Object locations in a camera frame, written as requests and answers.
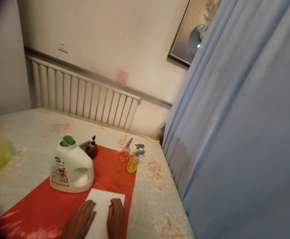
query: red plastic sheet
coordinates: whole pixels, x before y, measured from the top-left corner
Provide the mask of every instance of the red plastic sheet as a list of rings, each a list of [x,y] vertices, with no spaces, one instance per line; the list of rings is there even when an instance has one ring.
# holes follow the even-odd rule
[[[126,236],[136,173],[128,173],[127,162],[121,162],[118,156],[118,151],[99,146],[98,155],[93,159],[95,178],[92,188],[126,195]],[[89,190],[76,194],[55,190],[47,178],[0,217],[0,234],[11,239],[58,238],[88,194]]]

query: white radiator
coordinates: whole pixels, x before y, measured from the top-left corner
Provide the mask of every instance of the white radiator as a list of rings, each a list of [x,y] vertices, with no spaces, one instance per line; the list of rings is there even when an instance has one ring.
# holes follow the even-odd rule
[[[37,107],[129,129],[140,97],[26,55]]]

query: curtain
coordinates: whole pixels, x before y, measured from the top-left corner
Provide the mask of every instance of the curtain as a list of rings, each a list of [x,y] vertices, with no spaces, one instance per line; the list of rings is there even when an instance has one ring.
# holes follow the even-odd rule
[[[163,150],[196,238],[290,238],[290,0],[222,0]]]

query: hand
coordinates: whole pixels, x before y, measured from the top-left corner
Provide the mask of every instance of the hand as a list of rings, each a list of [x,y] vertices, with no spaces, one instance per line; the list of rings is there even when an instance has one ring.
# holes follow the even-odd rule
[[[91,214],[95,204],[92,200],[82,203],[66,224],[60,239],[84,239],[96,214],[95,211]]]
[[[107,232],[110,239],[124,239],[125,208],[120,199],[112,199],[107,217]]]

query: wall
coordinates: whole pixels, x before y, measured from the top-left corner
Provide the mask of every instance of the wall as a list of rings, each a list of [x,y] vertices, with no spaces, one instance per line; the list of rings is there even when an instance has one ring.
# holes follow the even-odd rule
[[[187,67],[167,59],[188,0],[19,0],[24,44],[173,102]],[[59,41],[68,54],[58,50]],[[143,99],[131,130],[158,136],[169,107]]]
[[[0,4],[0,114],[31,108],[16,0]]]

